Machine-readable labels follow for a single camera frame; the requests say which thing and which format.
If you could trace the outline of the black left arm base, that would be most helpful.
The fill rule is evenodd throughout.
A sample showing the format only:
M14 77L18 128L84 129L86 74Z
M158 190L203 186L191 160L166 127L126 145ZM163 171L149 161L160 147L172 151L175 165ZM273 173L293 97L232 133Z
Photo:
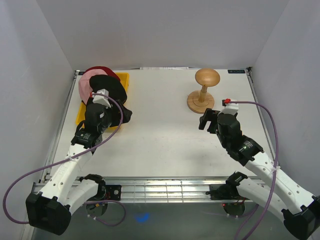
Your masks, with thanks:
M122 194L122 186L121 185L104 185L99 186L97 190L97 194L90 197L89 201L102 201L102 200L113 200L120 201Z

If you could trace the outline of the aluminium mounting rail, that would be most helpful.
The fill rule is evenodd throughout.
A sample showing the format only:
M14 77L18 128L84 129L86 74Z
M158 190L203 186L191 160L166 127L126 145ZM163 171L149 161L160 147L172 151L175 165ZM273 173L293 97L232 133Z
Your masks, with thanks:
M120 201L124 204L209 203L206 192L218 188L226 177L174 178L107 178L107 185L120 185Z

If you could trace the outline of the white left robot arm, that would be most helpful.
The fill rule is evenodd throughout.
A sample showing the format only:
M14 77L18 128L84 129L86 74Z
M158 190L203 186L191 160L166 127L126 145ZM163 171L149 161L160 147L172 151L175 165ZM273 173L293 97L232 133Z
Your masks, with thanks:
M67 152L67 161L60 164L49 182L25 204L29 224L47 232L62 235L68 228L72 214L87 200L102 200L106 196L105 181L100 175L89 174L72 185L84 165L92 158L102 142L102 134L123 119L116 104L105 106L91 103L86 107L85 119L76 127Z

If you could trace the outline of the dark label sticker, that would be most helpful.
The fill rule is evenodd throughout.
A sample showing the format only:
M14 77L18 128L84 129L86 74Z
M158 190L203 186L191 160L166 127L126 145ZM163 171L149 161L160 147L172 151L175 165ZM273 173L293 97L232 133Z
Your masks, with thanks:
M245 74L246 71L243 69L228 69L227 72L229 74Z

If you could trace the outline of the yellow plastic tray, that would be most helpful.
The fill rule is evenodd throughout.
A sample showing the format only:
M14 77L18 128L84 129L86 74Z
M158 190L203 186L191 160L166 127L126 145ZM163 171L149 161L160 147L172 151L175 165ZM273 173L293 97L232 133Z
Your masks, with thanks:
M129 87L129 79L130 79L130 75L127 72L116 72L115 73L119 79L120 79L120 83L122 84L122 86L125 89L125 92L128 92L128 87ZM77 117L75 119L75 124L78 125L81 121L83 121L85 119L85 111L86 111L86 106L83 102L80 103L80 107L77 113Z

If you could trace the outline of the pink baseball cap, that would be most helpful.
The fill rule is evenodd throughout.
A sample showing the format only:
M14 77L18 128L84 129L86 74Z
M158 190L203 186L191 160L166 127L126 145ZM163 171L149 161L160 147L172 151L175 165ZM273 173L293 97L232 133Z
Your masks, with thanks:
M91 69L86 71L80 80L78 81L78 92L81 101L86 105L89 98L90 93L93 91L92 87L90 86L90 78L95 75L106 75L107 73L102 69Z

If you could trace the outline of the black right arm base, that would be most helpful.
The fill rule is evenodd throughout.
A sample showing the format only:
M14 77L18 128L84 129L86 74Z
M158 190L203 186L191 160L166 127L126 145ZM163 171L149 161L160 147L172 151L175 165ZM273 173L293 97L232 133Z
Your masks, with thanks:
M205 194L210 195L211 200L236 200L240 197L237 188L228 184L222 184L218 188L210 184L209 191L206 191Z

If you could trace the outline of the black baseball cap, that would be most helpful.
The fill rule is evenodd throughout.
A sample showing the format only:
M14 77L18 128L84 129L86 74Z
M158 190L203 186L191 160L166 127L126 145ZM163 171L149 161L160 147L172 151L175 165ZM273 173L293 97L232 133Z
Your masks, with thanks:
M89 80L89 84L94 93L97 93L98 90L106 89L108 91L108 96L115 100L120 106L121 109L118 109L118 107L109 100L111 106L117 111L117 125L119 125L121 117L123 118L123 123L128 123L130 121L133 113L131 110L124 107L124 103L127 101L127 93L119 80L112 76L101 74L92 76ZM92 103L93 97L89 98L86 108Z

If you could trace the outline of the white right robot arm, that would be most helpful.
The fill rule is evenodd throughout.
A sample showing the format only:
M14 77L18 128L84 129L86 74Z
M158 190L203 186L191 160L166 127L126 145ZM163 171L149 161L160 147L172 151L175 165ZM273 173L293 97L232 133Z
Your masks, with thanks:
M272 160L263 148L241 131L237 111L206 109L199 119L199 129L217 135L227 154L253 172L273 190L269 193L254 184L241 172L226 181L226 194L237 199L240 195L258 204L269 203L268 210L281 219L285 228L298 240L307 240L320 226L320 198L302 188Z

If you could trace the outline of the wooden hat stand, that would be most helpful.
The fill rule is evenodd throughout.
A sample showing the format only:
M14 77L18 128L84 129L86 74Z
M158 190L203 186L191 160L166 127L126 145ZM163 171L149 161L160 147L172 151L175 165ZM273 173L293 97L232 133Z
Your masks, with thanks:
M212 109L215 105L215 99L208 93L208 88L218 85L221 77L212 68L202 68L195 73L195 80L201 85L201 89L188 95L187 106L194 113L203 114L206 109Z

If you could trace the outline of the red baseball cap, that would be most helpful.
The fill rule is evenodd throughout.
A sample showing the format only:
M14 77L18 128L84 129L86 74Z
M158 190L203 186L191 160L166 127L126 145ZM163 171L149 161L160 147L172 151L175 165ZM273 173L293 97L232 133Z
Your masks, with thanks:
M106 75L114 77L117 80L121 81L121 79L118 77L118 75L106 66L93 66L93 67L88 68L85 71L85 73L90 72L90 71L95 71L95 70L99 71L98 74L100 74L100 75L102 75L101 71L103 71Z

